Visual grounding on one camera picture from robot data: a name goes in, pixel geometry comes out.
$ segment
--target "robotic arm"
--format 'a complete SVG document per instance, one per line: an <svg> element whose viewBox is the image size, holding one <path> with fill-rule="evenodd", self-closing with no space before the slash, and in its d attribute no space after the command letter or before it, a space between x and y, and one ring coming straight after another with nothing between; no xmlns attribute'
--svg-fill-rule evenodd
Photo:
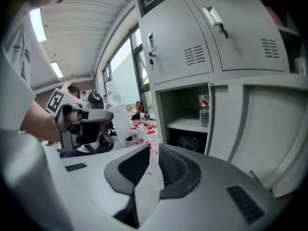
<svg viewBox="0 0 308 231"><path fill-rule="evenodd" d="M80 107L70 94L60 89L54 90L45 110L55 117L61 134L62 149L57 149L58 152L69 152L83 144L95 142L99 130L113 119L113 113L110 111ZM81 120L78 120L78 114L81 114ZM64 125L66 115L70 116L73 124L70 129Z"/></svg>

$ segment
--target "ceiling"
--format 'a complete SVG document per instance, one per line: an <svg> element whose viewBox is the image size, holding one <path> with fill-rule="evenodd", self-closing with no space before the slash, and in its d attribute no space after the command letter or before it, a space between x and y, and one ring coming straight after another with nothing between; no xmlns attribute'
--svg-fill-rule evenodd
<svg viewBox="0 0 308 231"><path fill-rule="evenodd" d="M32 49L31 87L42 88L63 80L86 78L96 69L96 62L108 30L129 0L64 0L42 8L47 40ZM56 61L63 78L53 73Z"/></svg>

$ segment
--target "cabinet door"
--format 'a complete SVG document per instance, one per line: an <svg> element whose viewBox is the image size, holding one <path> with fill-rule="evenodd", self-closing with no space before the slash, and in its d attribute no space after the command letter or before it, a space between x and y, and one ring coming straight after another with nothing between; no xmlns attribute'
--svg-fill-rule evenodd
<svg viewBox="0 0 308 231"><path fill-rule="evenodd" d="M159 4L141 19L140 28L143 46L156 55L148 66L154 84L212 72L205 37L184 0Z"/></svg>
<svg viewBox="0 0 308 231"><path fill-rule="evenodd" d="M222 70L288 71L288 60L277 26L260 0L193 0L214 35ZM203 7L213 7L228 38L212 26Z"/></svg>

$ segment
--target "ventilation slot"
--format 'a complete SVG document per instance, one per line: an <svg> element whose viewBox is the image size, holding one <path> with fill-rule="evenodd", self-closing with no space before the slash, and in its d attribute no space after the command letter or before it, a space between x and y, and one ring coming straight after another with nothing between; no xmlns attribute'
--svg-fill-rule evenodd
<svg viewBox="0 0 308 231"><path fill-rule="evenodd" d="M187 65L205 62L205 56L201 45L184 50L184 54Z"/></svg>
<svg viewBox="0 0 308 231"><path fill-rule="evenodd" d="M184 50L184 54L185 54L185 59L186 59L187 65L192 65L192 64L196 63L195 60L194 60L192 48Z"/></svg>
<svg viewBox="0 0 308 231"><path fill-rule="evenodd" d="M242 187L230 187L227 191L242 215L245 217L248 224L252 224L264 216L264 212Z"/></svg>
<svg viewBox="0 0 308 231"><path fill-rule="evenodd" d="M262 46L266 57L280 58L278 53L277 44L272 39L261 39Z"/></svg>

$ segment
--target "fluorescent light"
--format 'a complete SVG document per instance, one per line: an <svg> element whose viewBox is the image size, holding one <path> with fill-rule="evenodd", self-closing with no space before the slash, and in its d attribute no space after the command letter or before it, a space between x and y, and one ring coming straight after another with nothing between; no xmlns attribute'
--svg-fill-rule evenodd
<svg viewBox="0 0 308 231"><path fill-rule="evenodd" d="M60 70L57 62L50 63L50 65L51 65L52 69L54 70L54 72L56 73L57 77L62 78L63 74L61 73L61 70Z"/></svg>
<svg viewBox="0 0 308 231"><path fill-rule="evenodd" d="M35 36L37 36L38 42L45 41L46 34L45 34L43 21L42 21L41 9L31 10L30 19L31 19L31 24L32 24Z"/></svg>

